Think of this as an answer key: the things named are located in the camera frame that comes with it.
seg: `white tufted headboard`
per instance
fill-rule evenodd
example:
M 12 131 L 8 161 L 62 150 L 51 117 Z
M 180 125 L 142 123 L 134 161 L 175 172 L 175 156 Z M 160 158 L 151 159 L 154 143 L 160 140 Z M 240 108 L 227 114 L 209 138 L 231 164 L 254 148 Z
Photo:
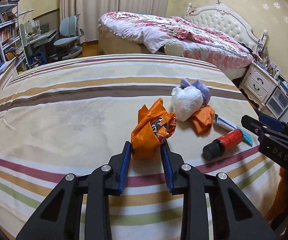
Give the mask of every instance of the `white tufted headboard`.
M 227 33 L 254 52 L 256 51 L 258 38 L 251 31 L 251 26 L 224 3 L 201 8 L 192 7 L 189 3 L 185 19 L 197 26 L 214 28 Z

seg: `orange cloth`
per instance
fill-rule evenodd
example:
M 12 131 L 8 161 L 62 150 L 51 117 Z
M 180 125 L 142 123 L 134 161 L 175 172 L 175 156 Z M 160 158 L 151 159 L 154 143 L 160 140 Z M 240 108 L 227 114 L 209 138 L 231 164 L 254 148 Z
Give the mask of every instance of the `orange cloth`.
M 265 219 L 270 222 L 274 220 L 279 214 L 282 214 L 288 203 L 288 172 L 280 168 L 279 175 L 281 177 L 278 184 L 278 189 L 273 205 L 265 216 Z
M 138 125 L 132 131 L 131 144 L 132 155 L 135 159 L 153 158 L 160 141 L 154 134 L 151 124 L 162 117 L 158 134 L 169 138 L 176 128 L 176 116 L 173 112 L 167 112 L 163 106 L 163 100 L 159 98 L 150 109 L 143 105 L 138 114 Z
M 194 124 L 197 134 L 206 134 L 212 127 L 214 116 L 214 109 L 208 105 L 192 114 L 189 120 Z

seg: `orange plastic bag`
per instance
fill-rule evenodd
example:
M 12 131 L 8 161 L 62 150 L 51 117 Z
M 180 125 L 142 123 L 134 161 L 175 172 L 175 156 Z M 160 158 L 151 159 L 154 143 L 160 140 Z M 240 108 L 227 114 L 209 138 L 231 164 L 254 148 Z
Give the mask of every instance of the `orange plastic bag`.
M 212 127 L 214 116 L 214 109 L 208 105 L 192 114 L 189 120 L 194 124 L 197 134 L 206 134 Z
M 131 136 L 133 158 L 153 158 L 163 138 L 169 138 L 174 133 L 176 121 L 175 114 L 166 111 L 161 98 L 156 100 L 150 109 L 143 105 L 139 110 L 138 125 Z

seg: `bottle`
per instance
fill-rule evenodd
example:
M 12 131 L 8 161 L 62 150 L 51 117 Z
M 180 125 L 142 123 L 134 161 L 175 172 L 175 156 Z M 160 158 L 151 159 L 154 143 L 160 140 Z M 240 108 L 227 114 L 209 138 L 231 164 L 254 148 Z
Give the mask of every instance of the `bottle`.
M 274 79 L 277 79 L 279 77 L 279 69 L 276 70 L 276 74 L 274 76 Z
M 232 130 L 204 146 L 203 157 L 210 161 L 222 156 L 225 152 L 240 144 L 242 140 L 242 131 L 239 129 Z

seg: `metal screw head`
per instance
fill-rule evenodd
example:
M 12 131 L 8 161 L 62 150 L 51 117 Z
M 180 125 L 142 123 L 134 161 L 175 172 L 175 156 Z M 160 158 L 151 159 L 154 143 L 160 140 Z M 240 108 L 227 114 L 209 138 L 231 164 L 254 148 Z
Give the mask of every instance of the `metal screw head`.
M 67 174 L 67 175 L 65 176 L 65 179 L 68 180 L 68 181 L 73 180 L 73 179 L 74 179 L 74 174 Z
M 102 169 L 102 171 L 109 171 L 111 169 L 111 166 L 103 165 L 101 169 Z
M 221 172 L 220 174 L 218 174 L 218 177 L 219 177 L 220 179 L 227 179 L 227 174 Z
M 191 169 L 191 166 L 190 166 L 189 164 L 183 164 L 183 165 L 182 165 L 182 169 L 183 169 L 184 171 L 189 171 L 189 170 Z

